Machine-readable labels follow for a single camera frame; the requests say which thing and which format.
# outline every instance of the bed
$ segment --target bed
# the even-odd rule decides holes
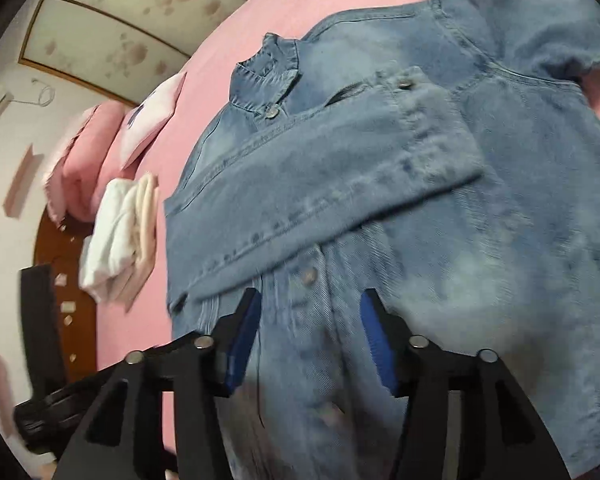
[[[266,32],[300,38],[315,23],[334,12],[359,7],[394,6],[418,0],[248,0],[217,28],[183,67],[186,81],[173,117],[166,124],[138,169],[157,175],[160,204],[176,187],[180,172],[203,129],[227,101],[232,70],[251,57]],[[600,117],[600,73],[584,82],[592,106]],[[166,252],[164,211],[157,219],[155,269],[125,313],[103,304],[97,311],[97,362],[103,368],[129,351],[161,345],[170,340],[166,311]],[[164,441],[174,447],[173,407],[164,404]]]

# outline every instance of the blue gripper pad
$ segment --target blue gripper pad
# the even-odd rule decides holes
[[[238,328],[234,343],[227,352],[227,370],[224,386],[232,394],[242,384],[247,371],[247,363],[251,348],[255,340],[258,326],[260,325],[260,314],[262,313],[262,295],[255,289],[244,318]]]
[[[395,375],[395,353],[389,345],[376,309],[384,312],[384,307],[378,294],[368,288],[360,296],[360,317],[365,329],[366,340],[369,342],[371,357],[376,364],[376,370],[382,386],[387,388],[393,396],[398,393],[398,378]]]

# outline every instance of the wooden headboard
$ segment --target wooden headboard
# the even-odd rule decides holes
[[[50,264],[52,267],[58,332],[69,382],[97,371],[96,304],[78,287],[82,242],[92,233],[92,224],[78,222],[69,216],[61,228],[56,227],[45,209],[33,254],[35,265]]]

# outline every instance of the blue denim jacket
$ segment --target blue denim jacket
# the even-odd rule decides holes
[[[595,66],[594,0],[349,10],[236,66],[165,206],[173,336],[262,292],[218,401],[237,479],[388,476],[406,403],[368,352],[367,287],[445,349],[497,350],[570,472],[600,462]]]

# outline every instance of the pillow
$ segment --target pillow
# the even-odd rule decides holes
[[[64,161],[62,192],[66,210],[81,222],[95,220],[91,197],[125,112],[125,105],[118,101],[98,105]]]
[[[120,131],[122,170],[136,161],[173,115],[185,75],[180,72],[168,78],[129,115]]]
[[[96,181],[96,187],[91,195],[91,213],[95,217],[98,212],[98,208],[100,207],[100,202],[102,201],[102,197],[104,196],[104,192],[107,189],[107,184],[111,182],[114,178],[128,178],[129,180],[133,180],[136,177],[136,171],[138,170],[138,166],[140,165],[140,158],[136,158],[131,164],[129,164],[126,168],[120,169],[120,147],[122,145],[122,130],[125,129],[125,124],[134,113],[134,110],[131,110],[122,121],[121,131],[118,132],[116,138],[113,139],[113,143],[107,152],[107,156],[102,163],[102,167],[100,168],[100,173],[98,174],[98,180]]]
[[[62,168],[69,155],[69,151],[74,145],[84,127],[96,111],[96,106],[85,110],[78,118],[73,120],[67,128],[62,140],[58,143],[51,161],[42,177],[42,186],[46,196],[46,211],[49,218],[59,226],[66,215],[66,202],[64,192],[62,192]]]

